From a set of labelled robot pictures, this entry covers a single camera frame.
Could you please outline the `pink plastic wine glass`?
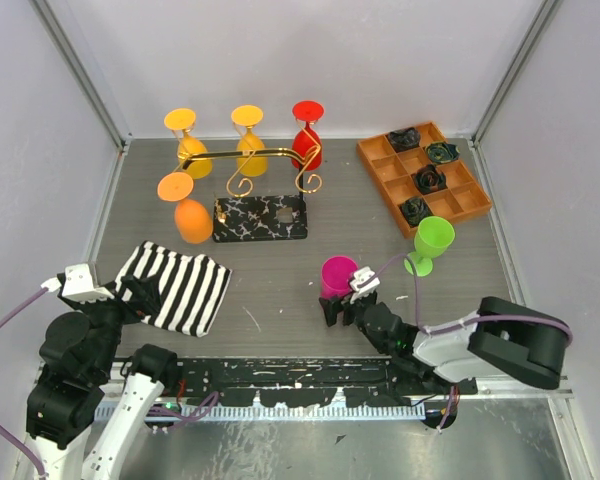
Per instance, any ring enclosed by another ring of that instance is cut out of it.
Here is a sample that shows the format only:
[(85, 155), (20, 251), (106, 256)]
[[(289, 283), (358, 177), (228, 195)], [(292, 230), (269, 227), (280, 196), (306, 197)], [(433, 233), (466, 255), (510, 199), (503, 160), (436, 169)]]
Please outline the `pink plastic wine glass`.
[(332, 298), (349, 293), (350, 279), (357, 270), (357, 263), (347, 256), (328, 258), (321, 268), (321, 297)]

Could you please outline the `orange plastic wine glass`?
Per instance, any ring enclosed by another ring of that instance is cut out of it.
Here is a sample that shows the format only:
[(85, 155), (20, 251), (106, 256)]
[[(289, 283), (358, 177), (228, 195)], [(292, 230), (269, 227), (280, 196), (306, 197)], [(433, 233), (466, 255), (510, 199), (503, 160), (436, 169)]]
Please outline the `orange plastic wine glass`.
[(213, 233), (213, 220), (207, 208), (189, 195), (193, 192), (194, 180), (183, 172), (164, 176), (157, 186), (158, 197), (175, 204), (174, 222), (182, 239), (190, 244), (201, 244)]

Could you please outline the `gold wine glass rack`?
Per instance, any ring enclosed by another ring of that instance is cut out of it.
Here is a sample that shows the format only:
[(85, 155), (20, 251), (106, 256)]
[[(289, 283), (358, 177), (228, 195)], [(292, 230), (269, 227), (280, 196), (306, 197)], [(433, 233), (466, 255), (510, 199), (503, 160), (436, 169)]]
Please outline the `gold wine glass rack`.
[[(253, 154), (286, 157), (292, 160), (297, 174), (294, 178), (295, 195), (253, 196), (253, 178), (240, 173), (238, 167), (226, 182), (228, 196), (216, 198), (213, 208), (207, 209), (213, 220), (211, 240), (217, 243), (273, 241), (304, 239), (308, 234), (307, 211), (304, 197), (317, 192), (322, 186), (321, 177), (311, 171), (304, 174), (310, 159), (304, 159), (291, 148), (264, 148)], [(247, 151), (222, 151), (190, 155), (187, 163), (199, 158), (212, 161), (243, 157)]]

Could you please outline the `red plastic wine glass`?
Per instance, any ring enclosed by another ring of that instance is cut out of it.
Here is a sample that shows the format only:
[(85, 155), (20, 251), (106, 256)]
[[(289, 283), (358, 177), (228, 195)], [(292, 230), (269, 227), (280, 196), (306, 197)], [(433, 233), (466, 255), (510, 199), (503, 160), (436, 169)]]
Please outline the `red plastic wine glass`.
[(304, 159), (309, 158), (307, 171), (314, 171), (322, 163), (322, 142), (313, 125), (324, 115), (324, 107), (316, 101), (303, 100), (294, 105), (292, 114), (300, 127), (292, 149)]

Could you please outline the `yellow plastic wine glass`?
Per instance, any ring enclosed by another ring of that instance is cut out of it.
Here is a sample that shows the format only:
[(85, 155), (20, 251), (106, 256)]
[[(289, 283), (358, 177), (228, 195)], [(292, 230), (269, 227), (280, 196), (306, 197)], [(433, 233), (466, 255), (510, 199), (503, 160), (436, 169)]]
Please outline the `yellow plastic wine glass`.
[(178, 140), (177, 157), (179, 169), (188, 174), (193, 180), (199, 180), (212, 172), (213, 164), (209, 158), (199, 158), (187, 163), (193, 154), (207, 152), (206, 146), (191, 135), (195, 126), (196, 113), (189, 108), (177, 108), (166, 114), (164, 125)]

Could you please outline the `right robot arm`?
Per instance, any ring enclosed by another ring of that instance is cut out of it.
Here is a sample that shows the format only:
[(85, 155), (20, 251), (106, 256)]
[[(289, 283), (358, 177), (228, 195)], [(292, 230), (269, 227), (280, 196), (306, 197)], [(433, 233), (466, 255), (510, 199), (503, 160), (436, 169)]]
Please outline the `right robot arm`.
[(319, 304), (327, 325), (342, 319), (356, 326), (378, 353), (432, 394), (500, 374), (555, 390), (573, 339), (561, 320), (494, 296), (483, 298), (467, 316), (436, 327), (405, 323), (375, 293), (355, 301), (349, 295), (321, 298)]

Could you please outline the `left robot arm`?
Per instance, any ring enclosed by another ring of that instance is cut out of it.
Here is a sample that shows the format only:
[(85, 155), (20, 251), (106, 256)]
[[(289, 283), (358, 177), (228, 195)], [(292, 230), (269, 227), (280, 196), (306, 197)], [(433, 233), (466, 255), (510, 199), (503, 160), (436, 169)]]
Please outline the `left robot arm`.
[(120, 284), (129, 299), (114, 283), (96, 286), (88, 273), (77, 279), (59, 274), (48, 284), (71, 310), (47, 327), (39, 350), (42, 372), (27, 399), (26, 431), (40, 456), (39, 474), (44, 479), (117, 479), (150, 408), (180, 384), (176, 354), (142, 346), (130, 358), (121, 398), (100, 438), (92, 448), (86, 446), (123, 327), (161, 310), (159, 278), (124, 276)]

